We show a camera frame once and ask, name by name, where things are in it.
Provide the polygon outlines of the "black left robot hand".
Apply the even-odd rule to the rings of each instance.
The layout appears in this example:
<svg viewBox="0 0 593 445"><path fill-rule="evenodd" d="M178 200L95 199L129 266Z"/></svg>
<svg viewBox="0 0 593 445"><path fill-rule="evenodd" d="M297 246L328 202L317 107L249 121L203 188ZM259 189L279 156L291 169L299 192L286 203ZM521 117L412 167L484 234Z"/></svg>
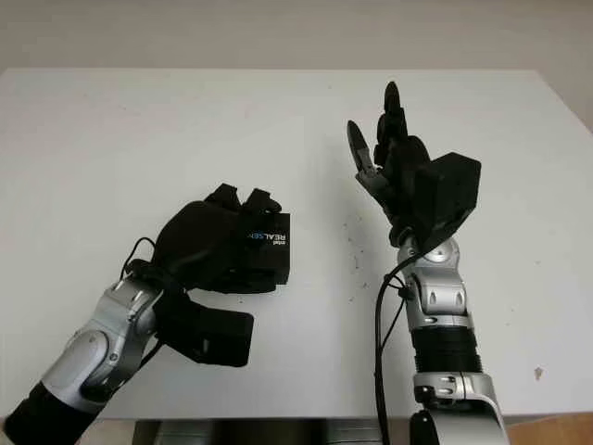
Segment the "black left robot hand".
<svg viewBox="0 0 593 445"><path fill-rule="evenodd" d="M255 188L241 202L221 184L165 224L151 263L187 290L272 292L290 273L290 215L267 191Z"/></svg>

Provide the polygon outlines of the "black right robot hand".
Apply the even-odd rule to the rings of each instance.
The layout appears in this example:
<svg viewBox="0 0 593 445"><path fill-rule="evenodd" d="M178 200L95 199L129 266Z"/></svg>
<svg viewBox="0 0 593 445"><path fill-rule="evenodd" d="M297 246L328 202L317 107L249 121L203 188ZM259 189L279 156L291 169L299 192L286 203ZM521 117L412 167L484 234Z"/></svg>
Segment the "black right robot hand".
<svg viewBox="0 0 593 445"><path fill-rule="evenodd" d="M358 124L347 122L347 141L356 179L380 205L395 235L410 229L411 177L430 160L422 140L408 132L405 110L395 82L385 88L384 112L370 150Z"/></svg>

